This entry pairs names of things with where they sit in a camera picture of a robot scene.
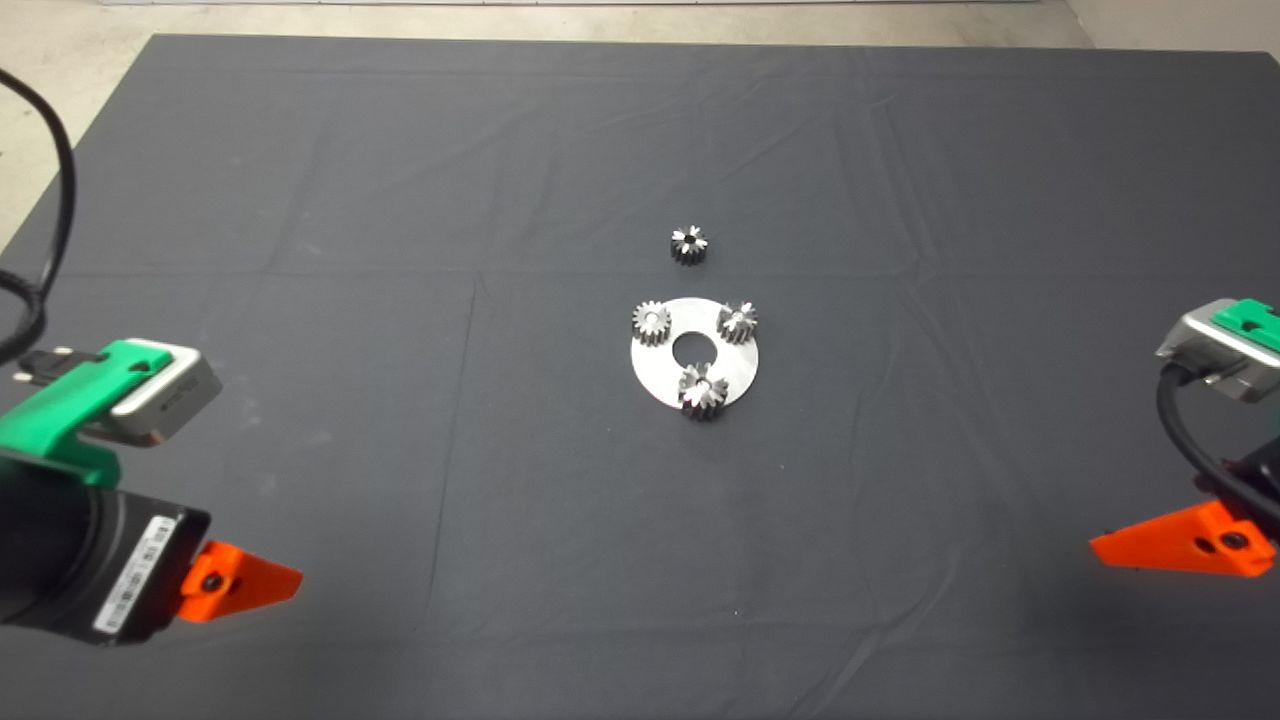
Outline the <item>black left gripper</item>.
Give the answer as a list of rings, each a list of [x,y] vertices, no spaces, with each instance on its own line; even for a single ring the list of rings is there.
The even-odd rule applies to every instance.
[[[303,582],[234,544],[198,551],[211,525],[205,510],[120,489],[90,497],[88,550],[60,596],[60,633],[74,641],[141,644],[168,629],[179,605],[182,620],[210,623],[292,600]]]

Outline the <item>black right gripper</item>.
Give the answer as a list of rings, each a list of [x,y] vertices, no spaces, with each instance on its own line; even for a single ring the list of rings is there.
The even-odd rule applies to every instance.
[[[1242,457],[1221,457],[1219,465],[1277,509],[1279,438]],[[1270,571],[1277,561],[1277,520],[1235,495],[1220,500],[1103,533],[1091,539],[1091,550],[1111,568],[1243,578]]]

